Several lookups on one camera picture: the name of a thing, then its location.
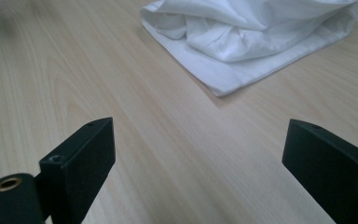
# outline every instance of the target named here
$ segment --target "black plastic part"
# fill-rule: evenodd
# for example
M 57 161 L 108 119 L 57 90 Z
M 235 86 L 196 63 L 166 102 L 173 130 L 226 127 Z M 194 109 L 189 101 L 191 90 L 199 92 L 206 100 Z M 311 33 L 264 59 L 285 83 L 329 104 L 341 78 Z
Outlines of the black plastic part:
M 81 223 L 115 163 L 113 135 L 112 119 L 95 120 L 39 162 L 44 216 L 51 214 L 54 223 Z
M 358 147 L 291 120 L 282 163 L 338 224 L 358 224 Z
M 0 179 L 0 224 L 35 224 L 44 220 L 31 175 L 9 175 Z

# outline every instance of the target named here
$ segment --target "screw hole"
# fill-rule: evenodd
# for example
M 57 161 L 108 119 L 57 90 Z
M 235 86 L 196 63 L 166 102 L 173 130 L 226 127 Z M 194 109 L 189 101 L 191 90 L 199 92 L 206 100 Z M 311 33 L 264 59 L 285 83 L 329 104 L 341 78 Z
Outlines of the screw hole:
M 52 156 L 50 158 L 48 158 L 49 161 L 62 161 L 62 156 Z
M 0 182 L 0 192 L 5 192 L 10 189 L 16 188 L 20 183 L 22 179 L 18 177 L 11 177 L 9 179 L 3 180 Z

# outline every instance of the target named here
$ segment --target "white fabric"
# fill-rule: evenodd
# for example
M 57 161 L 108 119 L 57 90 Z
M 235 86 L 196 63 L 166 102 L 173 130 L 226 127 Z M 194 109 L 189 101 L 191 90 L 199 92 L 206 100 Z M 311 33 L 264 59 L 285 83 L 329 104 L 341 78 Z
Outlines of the white fabric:
M 216 96 L 349 34 L 356 0 L 160 0 L 145 29 Z

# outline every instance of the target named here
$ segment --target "wood grain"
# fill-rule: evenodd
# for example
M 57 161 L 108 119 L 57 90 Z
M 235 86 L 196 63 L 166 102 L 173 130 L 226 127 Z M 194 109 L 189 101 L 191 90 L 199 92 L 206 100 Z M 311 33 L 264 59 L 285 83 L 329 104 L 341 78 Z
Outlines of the wood grain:
M 216 98 L 142 27 L 147 0 L 34 0 L 0 16 L 0 177 L 113 117 L 115 164 L 84 223 L 333 223 L 282 166 L 289 119 L 358 146 L 351 35 Z

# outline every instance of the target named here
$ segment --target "wooden table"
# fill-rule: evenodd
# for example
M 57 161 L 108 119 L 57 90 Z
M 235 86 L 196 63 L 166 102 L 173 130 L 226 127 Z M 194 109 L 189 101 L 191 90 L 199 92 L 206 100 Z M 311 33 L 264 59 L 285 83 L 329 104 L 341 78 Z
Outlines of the wooden table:
M 34 0 L 0 18 L 0 177 L 113 117 L 117 163 L 84 223 L 333 223 L 281 163 L 289 119 L 358 146 L 349 37 L 214 97 L 140 23 L 149 0 Z

